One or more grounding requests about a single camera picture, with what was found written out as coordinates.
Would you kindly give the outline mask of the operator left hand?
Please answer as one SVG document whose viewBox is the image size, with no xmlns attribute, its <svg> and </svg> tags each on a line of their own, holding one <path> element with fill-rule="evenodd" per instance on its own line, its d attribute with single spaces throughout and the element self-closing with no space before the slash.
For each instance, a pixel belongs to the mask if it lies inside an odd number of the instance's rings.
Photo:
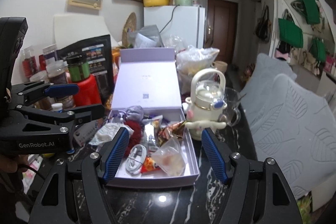
<svg viewBox="0 0 336 224">
<path fill-rule="evenodd" d="M 16 159 L 9 159 L 3 155 L 0 156 L 0 170 L 4 173 L 15 173 L 16 171 L 24 173 L 27 171 L 25 167 L 19 165 L 28 165 L 28 155 L 18 155 Z"/>
</svg>

